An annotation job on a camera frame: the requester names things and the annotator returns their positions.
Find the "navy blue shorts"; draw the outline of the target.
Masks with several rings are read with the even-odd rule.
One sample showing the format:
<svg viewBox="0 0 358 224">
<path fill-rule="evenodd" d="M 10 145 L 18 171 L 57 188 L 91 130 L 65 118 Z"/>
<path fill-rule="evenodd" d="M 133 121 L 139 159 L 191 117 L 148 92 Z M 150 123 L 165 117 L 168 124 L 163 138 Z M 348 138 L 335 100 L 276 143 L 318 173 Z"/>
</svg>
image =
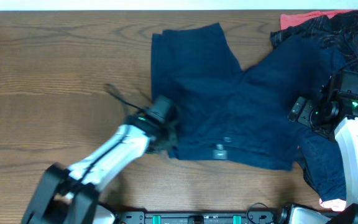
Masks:
<svg viewBox="0 0 358 224">
<path fill-rule="evenodd" d="M 178 108 L 179 160 L 228 160 L 290 170 L 302 127 L 287 116 L 299 96 L 328 80 L 317 43 L 291 36 L 243 70 L 219 24 L 152 37 L 152 96 Z"/>
</svg>

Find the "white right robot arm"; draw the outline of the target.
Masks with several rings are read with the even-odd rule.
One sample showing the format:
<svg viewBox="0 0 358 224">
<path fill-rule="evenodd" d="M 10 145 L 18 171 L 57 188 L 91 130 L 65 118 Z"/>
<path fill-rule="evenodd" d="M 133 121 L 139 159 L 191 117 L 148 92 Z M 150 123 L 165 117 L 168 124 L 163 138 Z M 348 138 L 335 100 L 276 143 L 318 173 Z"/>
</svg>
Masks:
<svg viewBox="0 0 358 224">
<path fill-rule="evenodd" d="M 286 223 L 358 223 L 358 100 L 337 97 L 315 105 L 311 100 L 299 97 L 288 119 L 304 124 L 338 144 L 346 180 L 346 207 L 329 216 L 292 205 L 282 214 Z"/>
</svg>

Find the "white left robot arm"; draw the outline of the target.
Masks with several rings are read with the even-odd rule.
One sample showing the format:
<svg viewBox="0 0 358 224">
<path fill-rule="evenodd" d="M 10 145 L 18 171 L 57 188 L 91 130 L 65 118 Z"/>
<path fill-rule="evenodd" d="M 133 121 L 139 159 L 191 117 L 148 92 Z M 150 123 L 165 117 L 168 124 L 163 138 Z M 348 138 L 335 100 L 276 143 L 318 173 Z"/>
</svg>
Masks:
<svg viewBox="0 0 358 224">
<path fill-rule="evenodd" d="M 113 223 L 99 213 L 104 188 L 132 161 L 158 153 L 159 143 L 174 140 L 175 119 L 129 116 L 117 132 L 80 162 L 67 168 L 56 163 L 45 170 L 24 212 L 22 223 Z"/>
</svg>

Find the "blue garment in pile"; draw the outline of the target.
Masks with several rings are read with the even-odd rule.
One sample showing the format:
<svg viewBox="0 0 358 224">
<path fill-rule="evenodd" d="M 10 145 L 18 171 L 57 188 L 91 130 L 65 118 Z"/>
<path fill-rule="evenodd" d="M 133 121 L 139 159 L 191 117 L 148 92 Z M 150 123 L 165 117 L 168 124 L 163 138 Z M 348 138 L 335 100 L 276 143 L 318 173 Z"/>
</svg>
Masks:
<svg viewBox="0 0 358 224">
<path fill-rule="evenodd" d="M 358 73 L 358 58 L 348 61 L 334 72 L 348 70 Z M 321 104 L 322 98 L 314 102 Z M 343 199 L 346 201 L 346 180 L 341 152 L 336 142 L 314 132 L 311 128 L 308 140 L 301 144 L 300 150 L 304 159 L 300 165 L 304 170 L 306 182 L 318 193 L 323 201 Z"/>
</svg>

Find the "black striped garment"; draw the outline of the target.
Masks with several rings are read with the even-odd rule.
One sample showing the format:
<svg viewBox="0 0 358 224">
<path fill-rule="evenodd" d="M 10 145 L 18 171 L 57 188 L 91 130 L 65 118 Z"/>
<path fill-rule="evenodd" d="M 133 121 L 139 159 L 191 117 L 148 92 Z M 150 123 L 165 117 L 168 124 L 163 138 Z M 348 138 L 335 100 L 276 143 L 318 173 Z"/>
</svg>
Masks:
<svg viewBox="0 0 358 224">
<path fill-rule="evenodd" d="M 332 47 L 347 61 L 357 59 L 358 10 L 337 14 L 330 19 L 320 16 L 295 27 L 280 29 L 270 34 L 270 41 L 273 47 L 277 47 L 293 36 L 310 39 L 321 49 Z"/>
</svg>

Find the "coral pink garment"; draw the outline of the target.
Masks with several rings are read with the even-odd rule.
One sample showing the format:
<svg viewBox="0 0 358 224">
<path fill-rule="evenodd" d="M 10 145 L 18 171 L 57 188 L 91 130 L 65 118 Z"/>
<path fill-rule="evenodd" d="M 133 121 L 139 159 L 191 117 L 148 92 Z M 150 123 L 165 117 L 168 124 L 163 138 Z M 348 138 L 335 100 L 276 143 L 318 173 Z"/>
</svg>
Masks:
<svg viewBox="0 0 358 224">
<path fill-rule="evenodd" d="M 343 14 L 346 12 L 350 12 L 350 10 L 312 11 L 304 14 L 293 14 L 293 15 L 281 14 L 280 28 L 281 30 L 284 30 L 289 27 L 295 27 L 310 19 L 320 16 L 327 16 L 330 19 L 337 14 Z"/>
</svg>

